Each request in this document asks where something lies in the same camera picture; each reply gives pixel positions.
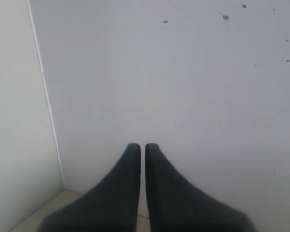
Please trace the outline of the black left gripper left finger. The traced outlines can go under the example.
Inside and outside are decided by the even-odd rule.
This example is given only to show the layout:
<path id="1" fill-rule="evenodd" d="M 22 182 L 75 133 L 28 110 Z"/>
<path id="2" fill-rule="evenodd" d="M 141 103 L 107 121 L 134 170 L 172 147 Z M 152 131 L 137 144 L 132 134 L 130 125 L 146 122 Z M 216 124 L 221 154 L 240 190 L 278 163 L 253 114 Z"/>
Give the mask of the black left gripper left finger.
<path id="1" fill-rule="evenodd" d="M 141 174 L 141 149 L 127 145 L 111 171 L 82 197 L 48 215 L 39 232 L 134 232 Z"/>

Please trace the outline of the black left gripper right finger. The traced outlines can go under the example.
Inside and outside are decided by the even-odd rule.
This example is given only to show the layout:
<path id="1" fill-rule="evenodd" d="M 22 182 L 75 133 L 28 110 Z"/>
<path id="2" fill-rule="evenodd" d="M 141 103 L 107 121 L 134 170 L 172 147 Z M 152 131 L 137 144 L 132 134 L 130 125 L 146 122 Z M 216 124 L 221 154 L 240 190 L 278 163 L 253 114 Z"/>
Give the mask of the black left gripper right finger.
<path id="1" fill-rule="evenodd" d="M 248 216 L 200 191 L 156 143 L 145 146 L 145 182 L 153 232 L 252 232 Z"/>

